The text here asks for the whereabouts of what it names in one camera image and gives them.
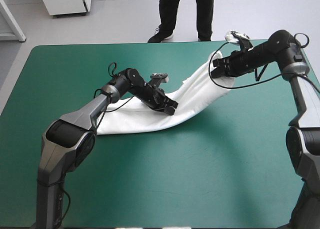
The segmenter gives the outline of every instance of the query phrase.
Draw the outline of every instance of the black cable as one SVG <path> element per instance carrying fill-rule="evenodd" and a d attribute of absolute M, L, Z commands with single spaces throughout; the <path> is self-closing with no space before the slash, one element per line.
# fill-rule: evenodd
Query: black cable
<path fill-rule="evenodd" d="M 108 111 L 105 111 L 105 113 L 112 113 L 120 108 L 122 108 L 125 104 L 127 104 L 129 101 L 131 101 L 132 98 L 134 98 L 135 96 L 132 96 L 129 100 L 127 100 L 125 103 L 123 103 L 121 106 L 119 106 L 118 108 L 116 109 L 113 109 L 113 110 L 108 110 Z"/>
<path fill-rule="evenodd" d="M 101 116 L 101 119 L 100 119 L 100 121 L 99 121 L 99 123 L 96 125 L 96 128 L 95 128 L 95 131 L 97 131 L 98 130 L 98 128 L 99 128 L 99 126 L 100 126 L 100 124 L 101 124 L 101 122 L 102 122 L 102 120 L 103 120 L 103 118 L 104 118 L 104 116 L 105 116 L 105 114 L 106 114 L 106 111 L 107 110 L 107 106 L 105 107 L 105 110 L 103 110 L 103 114 L 102 114 L 102 116 Z"/>
<path fill-rule="evenodd" d="M 66 194 L 66 196 L 68 197 L 68 206 L 66 207 L 66 210 L 65 210 L 63 216 L 61 217 L 61 223 L 62 223 L 62 221 L 65 219 L 65 217 L 66 217 L 66 215 L 67 215 L 67 213 L 68 213 L 68 211 L 69 211 L 69 208 L 70 208 L 70 206 L 71 206 L 71 196 L 70 196 L 70 194 L 69 194 L 68 192 L 66 192 L 65 189 L 63 189 L 63 187 L 61 186 L 61 183 L 59 184 L 59 187 L 60 187 L 60 190 L 61 190 L 64 194 Z"/>
<path fill-rule="evenodd" d="M 112 78 L 115 77 L 115 71 L 116 71 L 116 69 L 117 69 L 117 63 L 116 63 L 116 62 L 112 62 L 112 63 L 109 64 L 109 66 L 108 66 L 108 73 L 109 73 L 109 76 L 110 76 L 110 77 L 112 77 Z"/>
<path fill-rule="evenodd" d="M 265 70 L 267 69 L 267 66 L 268 66 L 268 65 L 269 65 L 269 64 L 264 65 L 264 67 L 262 68 L 262 70 L 261 70 L 261 72 L 259 73 L 259 75 L 258 75 L 258 69 L 257 69 L 257 68 L 254 69 L 254 77 L 255 77 L 255 81 L 256 81 L 256 82 L 260 81 L 260 79 L 261 79 L 261 77 L 262 77 L 262 74 L 265 72 Z"/>
<path fill-rule="evenodd" d="M 306 44 L 301 45 L 301 43 L 297 40 L 297 35 L 304 35 L 304 36 L 306 37 Z M 294 34 L 293 38 L 294 38 L 294 43 L 296 44 L 296 46 L 297 46 L 297 48 L 298 48 L 298 51 L 296 52 L 296 54 L 299 54 L 299 53 L 300 53 L 301 48 L 306 48 L 306 47 L 309 45 L 310 39 L 309 39 L 309 37 L 308 37 L 306 34 L 304 34 L 304 33 L 296 33 L 296 34 Z"/>

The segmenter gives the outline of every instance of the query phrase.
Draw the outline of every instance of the silver robot arm segment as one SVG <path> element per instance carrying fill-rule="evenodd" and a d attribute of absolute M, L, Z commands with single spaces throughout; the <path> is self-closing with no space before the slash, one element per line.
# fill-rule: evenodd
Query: silver robot arm segment
<path fill-rule="evenodd" d="M 320 99 L 307 78 L 310 68 L 301 44 L 285 30 L 255 47 L 248 38 L 234 36 L 241 50 L 214 60 L 216 68 L 211 77 L 239 77 L 277 62 L 283 79 L 291 85 L 297 108 L 297 116 L 289 123 L 286 145 L 295 172 L 305 182 L 289 224 L 279 228 L 320 229 Z"/>
<path fill-rule="evenodd" d="M 81 109 L 62 115 L 42 135 L 37 173 L 36 223 L 32 228 L 61 228 L 66 173 L 73 172 L 92 151 L 97 119 L 109 104 L 116 103 L 130 92 L 154 111 L 169 116 L 175 113 L 178 103 L 159 88 L 160 83 L 168 81 L 167 74 L 152 74 L 150 82 L 145 82 L 136 69 L 127 68 L 112 77 L 100 89 L 100 95 Z"/>

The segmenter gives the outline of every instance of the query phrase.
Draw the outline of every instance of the leg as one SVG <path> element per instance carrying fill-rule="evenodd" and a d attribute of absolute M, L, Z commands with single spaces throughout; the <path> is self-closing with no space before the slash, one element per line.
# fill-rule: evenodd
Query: leg
<path fill-rule="evenodd" d="M 176 27 L 178 6 L 180 0 L 160 0 L 159 13 L 161 25 L 160 32 L 172 34 Z"/>
<path fill-rule="evenodd" d="M 214 0 L 196 0 L 196 29 L 201 41 L 211 39 L 213 15 Z"/>

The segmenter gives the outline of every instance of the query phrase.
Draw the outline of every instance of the gray floor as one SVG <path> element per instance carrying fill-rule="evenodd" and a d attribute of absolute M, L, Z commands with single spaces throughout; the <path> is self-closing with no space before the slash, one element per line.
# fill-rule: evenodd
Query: gray floor
<path fill-rule="evenodd" d="M 5 2 L 27 40 L 0 43 L 0 113 L 33 47 L 144 43 L 160 24 L 159 0 L 93 0 L 87 16 L 66 18 L 49 16 L 42 0 Z M 267 39 L 279 29 L 308 34 L 311 42 L 305 52 L 320 78 L 319 0 L 215 0 L 214 10 L 212 40 L 215 41 L 224 40 L 230 29 L 244 32 L 252 39 Z M 195 0 L 181 0 L 170 41 L 197 41 Z"/>

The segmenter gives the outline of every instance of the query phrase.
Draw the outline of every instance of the white cloth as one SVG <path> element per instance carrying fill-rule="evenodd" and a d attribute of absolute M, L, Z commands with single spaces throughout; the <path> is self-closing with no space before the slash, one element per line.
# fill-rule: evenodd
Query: white cloth
<path fill-rule="evenodd" d="M 216 58 L 222 58 L 220 51 L 214 55 L 213 59 Z M 184 80 L 178 90 L 166 93 L 170 99 L 179 103 L 174 115 L 153 111 L 134 97 L 120 109 L 105 114 L 97 130 L 98 135 L 154 132 L 176 126 L 192 118 L 229 91 L 216 86 L 211 81 L 208 66 L 209 60 Z M 214 80 L 226 87 L 232 87 L 235 81 L 231 77 L 220 77 Z M 110 104 L 107 110 L 116 109 L 127 100 L 129 98 Z"/>

